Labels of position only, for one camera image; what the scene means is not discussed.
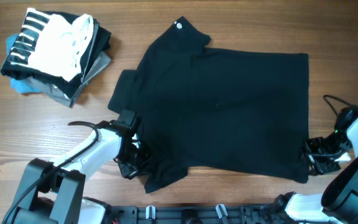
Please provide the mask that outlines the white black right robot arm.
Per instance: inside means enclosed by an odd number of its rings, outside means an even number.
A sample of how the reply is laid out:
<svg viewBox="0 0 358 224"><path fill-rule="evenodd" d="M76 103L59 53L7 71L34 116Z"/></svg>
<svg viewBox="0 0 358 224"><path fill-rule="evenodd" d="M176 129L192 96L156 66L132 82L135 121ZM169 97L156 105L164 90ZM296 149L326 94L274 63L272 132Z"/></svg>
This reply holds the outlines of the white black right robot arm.
<svg viewBox="0 0 358 224"><path fill-rule="evenodd" d="M358 106L343 108L334 128L328 137L304 143L311 175L337 171L338 160L349 150L354 151L354 160L322 194L279 195L268 211L271 223L358 223Z"/></svg>

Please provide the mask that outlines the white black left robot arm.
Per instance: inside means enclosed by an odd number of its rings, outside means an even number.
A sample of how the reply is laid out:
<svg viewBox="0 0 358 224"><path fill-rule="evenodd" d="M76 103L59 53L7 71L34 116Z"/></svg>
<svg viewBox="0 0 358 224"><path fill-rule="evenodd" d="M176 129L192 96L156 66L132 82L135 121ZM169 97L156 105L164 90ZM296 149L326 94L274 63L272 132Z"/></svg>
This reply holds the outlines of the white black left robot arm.
<svg viewBox="0 0 358 224"><path fill-rule="evenodd" d="M3 223L120 223L125 210L85 197L83 191L109 161L128 179L145 167L150 153L136 135L139 123L139 118L71 122L91 128L91 134L62 157L27 164Z"/></svg>

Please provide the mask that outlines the black t-shirt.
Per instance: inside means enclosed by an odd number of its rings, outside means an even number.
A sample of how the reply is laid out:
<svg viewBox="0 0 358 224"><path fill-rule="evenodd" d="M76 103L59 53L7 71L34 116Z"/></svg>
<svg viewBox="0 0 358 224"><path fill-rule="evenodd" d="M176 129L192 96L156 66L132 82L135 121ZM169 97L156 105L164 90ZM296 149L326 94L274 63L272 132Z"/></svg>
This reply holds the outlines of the black t-shirt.
<svg viewBox="0 0 358 224"><path fill-rule="evenodd" d="M139 115L137 134L152 153L145 191L194 166L306 183L307 54L216 49L210 40L181 17L117 81L108 108Z"/></svg>

